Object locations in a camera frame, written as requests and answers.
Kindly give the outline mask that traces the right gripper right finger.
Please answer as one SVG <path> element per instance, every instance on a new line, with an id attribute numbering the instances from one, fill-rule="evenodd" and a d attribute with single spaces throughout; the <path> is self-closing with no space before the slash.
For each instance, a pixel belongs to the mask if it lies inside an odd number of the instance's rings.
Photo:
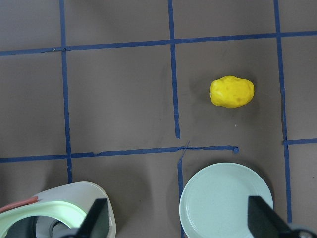
<path id="1" fill-rule="evenodd" d="M 315 238 L 305 228 L 292 228 L 260 196 L 248 198 L 248 229 L 255 238 Z"/>

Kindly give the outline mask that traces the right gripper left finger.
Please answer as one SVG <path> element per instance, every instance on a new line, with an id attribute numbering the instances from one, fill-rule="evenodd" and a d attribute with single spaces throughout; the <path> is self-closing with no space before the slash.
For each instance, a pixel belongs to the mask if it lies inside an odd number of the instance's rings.
<path id="1" fill-rule="evenodd" d="M 93 203 L 79 228 L 63 230 L 56 238 L 106 238 L 109 235 L 109 208 L 107 198 L 98 198 Z"/>

